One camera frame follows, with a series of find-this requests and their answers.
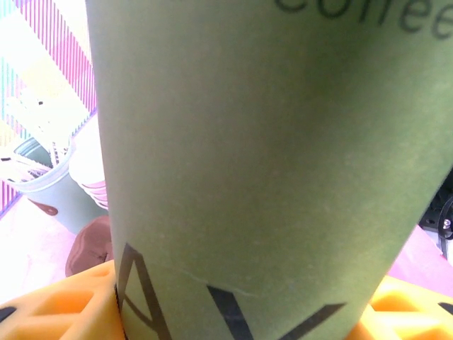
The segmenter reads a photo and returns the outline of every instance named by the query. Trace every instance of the pink surface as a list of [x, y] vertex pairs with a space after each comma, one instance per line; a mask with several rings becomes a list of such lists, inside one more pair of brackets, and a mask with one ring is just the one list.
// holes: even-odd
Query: pink surface
[[0, 220], [0, 304], [65, 277], [75, 235], [26, 198]]
[[389, 275], [453, 297], [453, 267], [420, 227], [413, 230]]

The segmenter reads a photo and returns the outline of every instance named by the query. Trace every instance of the black logo letter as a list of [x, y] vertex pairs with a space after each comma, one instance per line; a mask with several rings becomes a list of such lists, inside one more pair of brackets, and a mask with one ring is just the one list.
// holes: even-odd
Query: black logo letter
[[[146, 315], [140, 312], [137, 306], [134, 305], [134, 303], [126, 295], [127, 281], [129, 280], [130, 271], [134, 262], [137, 267], [140, 284], [142, 285], [142, 290], [145, 299], [147, 300], [148, 310], [151, 314], [152, 320], [148, 319]], [[156, 293], [154, 292], [147, 267], [144, 264], [143, 256], [129, 244], [126, 244], [125, 250], [122, 253], [120, 274], [118, 275], [117, 293], [120, 312], [122, 310], [123, 302], [126, 301], [138, 318], [140, 318], [143, 323], [157, 333], [159, 340], [171, 340], [170, 331], [168, 330], [167, 323], [165, 322], [164, 315], [161, 311], [161, 306], [159, 305]]]
[[300, 12], [301, 10], [305, 9], [306, 7], [306, 2], [304, 0], [301, 0], [299, 4], [286, 4], [285, 0], [275, 0], [275, 4], [279, 9], [286, 13], [297, 13]]
[[[217, 309], [222, 314], [226, 325], [231, 332], [234, 340], [253, 340], [253, 335], [247, 325], [247, 321], [242, 314], [241, 308], [234, 297], [234, 294], [225, 290], [207, 286]], [[307, 335], [313, 329], [340, 310], [345, 303], [336, 305], [325, 305], [320, 310], [305, 319], [291, 331], [286, 333], [278, 340], [298, 340]]]
[[343, 4], [343, 7], [338, 9], [336, 12], [334, 11], [327, 11], [326, 5], [324, 3], [324, 0], [318, 0], [318, 10], [319, 13], [327, 19], [336, 19], [340, 18], [346, 11], [349, 9], [349, 6], [351, 5], [351, 0], [346, 0], [345, 3]]

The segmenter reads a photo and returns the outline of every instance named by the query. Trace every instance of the green paper cup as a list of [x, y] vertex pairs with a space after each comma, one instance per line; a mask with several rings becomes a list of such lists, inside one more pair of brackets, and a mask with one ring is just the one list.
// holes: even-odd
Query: green paper cup
[[129, 340], [344, 339], [452, 167], [452, 5], [86, 5]]

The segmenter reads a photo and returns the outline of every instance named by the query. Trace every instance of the pink table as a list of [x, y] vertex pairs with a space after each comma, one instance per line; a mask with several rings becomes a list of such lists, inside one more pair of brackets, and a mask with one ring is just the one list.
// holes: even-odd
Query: pink table
[[389, 275], [453, 297], [453, 266], [420, 227], [413, 230]]

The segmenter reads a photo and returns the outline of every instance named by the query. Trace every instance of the purple stripe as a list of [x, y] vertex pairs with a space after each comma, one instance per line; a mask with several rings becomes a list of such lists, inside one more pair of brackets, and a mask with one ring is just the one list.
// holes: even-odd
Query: purple stripe
[[17, 120], [15, 120], [15, 121], [14, 121], [14, 131], [16, 131], [16, 133], [17, 133], [18, 135], [20, 135], [21, 132], [22, 132], [23, 130], [24, 130], [24, 129], [23, 129], [22, 125], [19, 124], [19, 122], [18, 122]]
[[24, 89], [26, 86], [23, 83], [22, 79], [19, 78], [18, 75], [15, 76], [14, 82], [11, 86], [5, 86], [6, 88], [4, 89], [4, 93], [6, 97], [19, 97], [19, 94], [21, 93], [22, 89]]
[[96, 107], [93, 84], [93, 67], [84, 51], [69, 31], [63, 16], [53, 0], [16, 0], [16, 5], [25, 12], [25, 19], [35, 31], [64, 77], [71, 84], [82, 103], [92, 112]]
[[97, 105], [98, 105], [98, 95], [96, 94], [96, 78], [94, 77], [94, 72], [93, 72], [93, 111], [92, 112], [94, 112]]
[[8, 199], [9, 185], [5, 183], [4, 187], [5, 187], [4, 192], [3, 192], [4, 208], [6, 208], [9, 204], [9, 199]]
[[8, 203], [11, 202], [9, 186], [7, 186], [7, 190], [6, 190], [6, 202], [8, 202]]
[[1, 182], [1, 209], [5, 209], [5, 182]]

